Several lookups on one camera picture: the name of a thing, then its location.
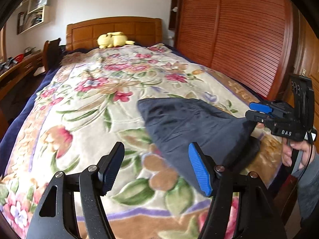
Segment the person's right hand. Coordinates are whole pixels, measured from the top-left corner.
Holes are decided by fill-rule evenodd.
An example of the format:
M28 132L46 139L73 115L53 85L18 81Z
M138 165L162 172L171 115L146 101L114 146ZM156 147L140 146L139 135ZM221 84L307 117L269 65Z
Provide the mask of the person's right hand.
M307 141L295 142L288 140L286 138L282 139L282 163L286 167L290 167L292 165L292 150L302 151L302 160L299 164L298 169L303 169L307 163L311 163L316 154L316 147L311 147L311 145Z

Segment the person's right forearm grey sleeve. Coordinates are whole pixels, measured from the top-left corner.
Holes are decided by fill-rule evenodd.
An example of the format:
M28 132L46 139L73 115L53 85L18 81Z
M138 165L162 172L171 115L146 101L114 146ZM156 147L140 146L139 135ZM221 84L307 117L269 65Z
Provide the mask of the person's right forearm grey sleeve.
M309 164L298 184L298 205L302 222L318 218L318 154Z

